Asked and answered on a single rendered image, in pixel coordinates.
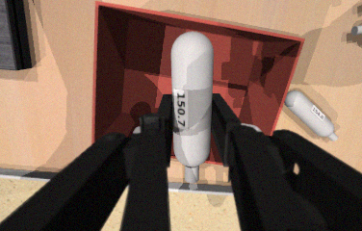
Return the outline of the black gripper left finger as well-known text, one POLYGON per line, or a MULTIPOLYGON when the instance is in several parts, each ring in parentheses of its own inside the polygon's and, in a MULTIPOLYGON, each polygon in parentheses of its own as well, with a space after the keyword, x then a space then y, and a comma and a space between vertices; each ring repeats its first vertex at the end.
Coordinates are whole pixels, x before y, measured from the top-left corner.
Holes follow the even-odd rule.
POLYGON ((0 231, 101 231, 128 184, 119 231, 171 231, 172 134, 172 94, 163 94, 158 112, 141 115, 131 137, 100 137, 3 219, 0 231))

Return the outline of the red open box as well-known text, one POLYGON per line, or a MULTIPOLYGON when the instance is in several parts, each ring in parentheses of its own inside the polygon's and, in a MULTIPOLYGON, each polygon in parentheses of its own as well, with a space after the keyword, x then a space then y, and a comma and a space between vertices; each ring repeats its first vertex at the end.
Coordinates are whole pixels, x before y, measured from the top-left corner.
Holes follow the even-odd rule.
POLYGON ((95 1, 91 144, 131 137, 172 94, 171 47, 198 31, 213 44, 213 93, 238 119, 272 135, 305 38, 95 1))

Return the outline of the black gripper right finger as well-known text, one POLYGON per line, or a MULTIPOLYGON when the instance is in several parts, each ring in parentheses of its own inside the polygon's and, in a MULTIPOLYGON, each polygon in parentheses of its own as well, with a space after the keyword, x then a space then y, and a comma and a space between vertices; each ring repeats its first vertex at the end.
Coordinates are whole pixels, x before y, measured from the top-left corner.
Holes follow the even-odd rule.
POLYGON ((296 132, 241 123, 219 93, 211 131, 241 231, 362 231, 362 172, 296 132))

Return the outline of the dark table edge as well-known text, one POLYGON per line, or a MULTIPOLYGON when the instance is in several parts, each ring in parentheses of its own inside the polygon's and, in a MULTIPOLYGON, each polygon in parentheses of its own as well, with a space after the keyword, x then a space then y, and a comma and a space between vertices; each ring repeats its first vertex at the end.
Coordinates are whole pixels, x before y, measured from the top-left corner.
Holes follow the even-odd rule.
MULTIPOLYGON (((58 173, 0 168, 0 178, 48 182, 58 173)), ((233 195, 232 187, 168 182, 169 192, 233 195)))

